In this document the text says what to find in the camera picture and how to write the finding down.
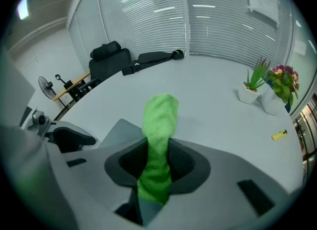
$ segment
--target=chair armrest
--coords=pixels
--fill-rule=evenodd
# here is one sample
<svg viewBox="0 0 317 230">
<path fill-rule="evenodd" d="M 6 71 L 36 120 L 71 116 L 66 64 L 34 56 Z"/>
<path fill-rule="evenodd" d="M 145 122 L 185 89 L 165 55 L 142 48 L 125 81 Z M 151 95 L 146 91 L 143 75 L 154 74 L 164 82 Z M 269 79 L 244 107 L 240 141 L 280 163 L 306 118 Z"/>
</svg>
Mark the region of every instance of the chair armrest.
<svg viewBox="0 0 317 230">
<path fill-rule="evenodd" d="M 82 91 L 83 89 L 87 88 L 88 86 L 95 87 L 95 86 L 97 86 L 99 84 L 100 84 L 100 80 L 95 78 L 93 80 L 90 80 L 86 84 L 82 85 L 81 87 L 78 87 L 78 90 Z"/>
</svg>

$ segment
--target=flower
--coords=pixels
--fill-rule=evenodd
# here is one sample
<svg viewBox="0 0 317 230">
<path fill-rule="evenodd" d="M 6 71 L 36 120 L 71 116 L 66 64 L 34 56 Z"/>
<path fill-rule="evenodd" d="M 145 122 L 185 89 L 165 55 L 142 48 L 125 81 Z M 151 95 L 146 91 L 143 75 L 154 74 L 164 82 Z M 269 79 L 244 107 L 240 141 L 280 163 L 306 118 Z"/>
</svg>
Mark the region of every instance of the flower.
<svg viewBox="0 0 317 230">
<path fill-rule="evenodd" d="M 285 71 L 285 66 L 283 65 L 279 65 L 277 67 L 272 67 L 271 71 L 273 71 L 275 74 L 280 75 Z"/>
<path fill-rule="evenodd" d="M 291 76 L 294 74 L 293 68 L 291 66 L 286 66 L 285 72 L 288 72 Z"/>
<path fill-rule="evenodd" d="M 294 71 L 293 79 L 295 82 L 298 82 L 298 73 L 296 71 Z"/>
<path fill-rule="evenodd" d="M 296 82 L 293 83 L 294 90 L 297 91 Z"/>
</svg>

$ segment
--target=chair headrest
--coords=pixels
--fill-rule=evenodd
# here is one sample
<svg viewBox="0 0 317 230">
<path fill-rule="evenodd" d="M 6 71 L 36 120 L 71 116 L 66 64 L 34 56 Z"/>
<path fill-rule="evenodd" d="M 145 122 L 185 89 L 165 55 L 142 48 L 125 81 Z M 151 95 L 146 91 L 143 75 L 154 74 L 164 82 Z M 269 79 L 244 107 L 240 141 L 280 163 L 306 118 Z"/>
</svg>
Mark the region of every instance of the chair headrest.
<svg viewBox="0 0 317 230">
<path fill-rule="evenodd" d="M 100 61 L 120 52 L 121 46 L 118 42 L 113 41 L 108 44 L 102 44 L 101 47 L 91 51 L 90 57 L 95 61 Z"/>
</svg>

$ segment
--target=ceiling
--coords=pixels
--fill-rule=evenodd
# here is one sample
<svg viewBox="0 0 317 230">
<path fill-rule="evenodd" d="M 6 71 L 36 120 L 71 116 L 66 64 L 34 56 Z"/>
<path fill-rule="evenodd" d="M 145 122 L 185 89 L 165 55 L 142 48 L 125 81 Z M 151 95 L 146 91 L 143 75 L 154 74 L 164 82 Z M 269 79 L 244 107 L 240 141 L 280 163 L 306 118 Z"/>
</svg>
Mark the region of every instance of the ceiling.
<svg viewBox="0 0 317 230">
<path fill-rule="evenodd" d="M 7 28 L 7 49 L 37 28 L 66 17 L 70 2 L 71 0 L 27 0 L 29 16 L 21 20 L 16 12 Z"/>
</svg>

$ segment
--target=potted plant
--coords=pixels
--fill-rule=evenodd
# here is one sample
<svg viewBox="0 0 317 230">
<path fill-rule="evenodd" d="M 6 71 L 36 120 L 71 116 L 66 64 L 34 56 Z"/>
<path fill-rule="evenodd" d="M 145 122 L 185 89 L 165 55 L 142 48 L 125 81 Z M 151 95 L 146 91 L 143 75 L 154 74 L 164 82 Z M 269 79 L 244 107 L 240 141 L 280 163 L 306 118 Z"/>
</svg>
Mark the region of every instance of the potted plant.
<svg viewBox="0 0 317 230">
<path fill-rule="evenodd" d="M 270 84 L 272 90 L 267 90 L 261 97 L 261 104 L 264 111 L 275 115 L 280 108 L 278 106 L 283 102 L 285 104 L 293 105 L 294 96 L 298 99 L 297 91 L 299 90 L 298 73 L 290 66 L 279 65 L 272 68 L 265 81 Z"/>
<path fill-rule="evenodd" d="M 249 79 L 248 69 L 247 82 L 241 82 L 238 88 L 238 96 L 241 102 L 250 104 L 260 95 L 257 89 L 265 83 L 263 77 L 266 75 L 266 71 L 270 65 L 270 62 L 266 64 L 265 61 L 266 58 L 262 59 L 261 57 L 258 59 L 251 79 Z"/>
</svg>

